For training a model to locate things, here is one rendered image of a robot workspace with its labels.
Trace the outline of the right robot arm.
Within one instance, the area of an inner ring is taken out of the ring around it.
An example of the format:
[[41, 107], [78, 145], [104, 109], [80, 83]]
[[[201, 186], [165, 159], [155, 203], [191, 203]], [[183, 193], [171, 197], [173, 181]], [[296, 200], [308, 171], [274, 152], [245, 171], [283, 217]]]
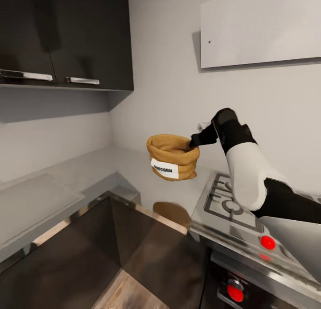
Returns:
[[234, 110], [218, 111], [211, 121], [200, 122], [198, 130], [189, 147], [215, 144], [219, 139], [236, 203], [252, 212], [321, 284], [321, 204], [294, 192]]

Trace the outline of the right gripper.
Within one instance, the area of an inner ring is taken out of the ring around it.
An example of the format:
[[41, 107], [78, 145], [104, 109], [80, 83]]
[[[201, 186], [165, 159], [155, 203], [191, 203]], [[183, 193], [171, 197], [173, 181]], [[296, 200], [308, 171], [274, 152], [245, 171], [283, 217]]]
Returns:
[[189, 143], [189, 147], [215, 144], [216, 142], [217, 142], [216, 139], [212, 139], [207, 135], [206, 129], [205, 129], [203, 132], [201, 132], [199, 134], [193, 134], [191, 136], [191, 141]]

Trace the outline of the popcorn bag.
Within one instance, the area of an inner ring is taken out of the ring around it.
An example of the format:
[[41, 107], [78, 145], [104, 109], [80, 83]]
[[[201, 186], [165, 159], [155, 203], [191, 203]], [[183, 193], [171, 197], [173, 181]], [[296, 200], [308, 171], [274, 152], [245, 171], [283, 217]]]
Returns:
[[152, 170], [167, 181], [180, 181], [197, 177], [199, 146], [189, 147], [190, 139], [171, 134], [151, 136], [146, 147], [150, 153]]

